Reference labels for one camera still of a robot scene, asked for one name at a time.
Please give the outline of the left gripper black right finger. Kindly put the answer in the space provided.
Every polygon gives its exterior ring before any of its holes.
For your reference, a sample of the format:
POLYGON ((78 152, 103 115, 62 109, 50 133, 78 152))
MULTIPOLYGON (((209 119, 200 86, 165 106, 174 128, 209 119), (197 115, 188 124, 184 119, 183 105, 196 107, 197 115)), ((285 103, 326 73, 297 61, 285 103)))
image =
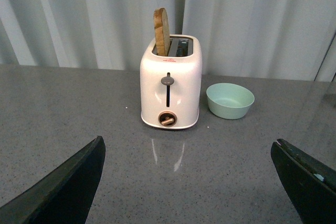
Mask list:
POLYGON ((271 159, 303 223, 335 223, 335 170, 278 139, 271 159))

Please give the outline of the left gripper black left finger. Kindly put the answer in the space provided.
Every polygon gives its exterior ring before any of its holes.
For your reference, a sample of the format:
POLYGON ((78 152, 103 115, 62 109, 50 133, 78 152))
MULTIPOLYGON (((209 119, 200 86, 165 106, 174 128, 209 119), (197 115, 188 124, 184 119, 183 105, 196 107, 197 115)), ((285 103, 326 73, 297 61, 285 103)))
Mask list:
POLYGON ((102 136, 1 207, 1 223, 85 223, 100 183, 102 136))

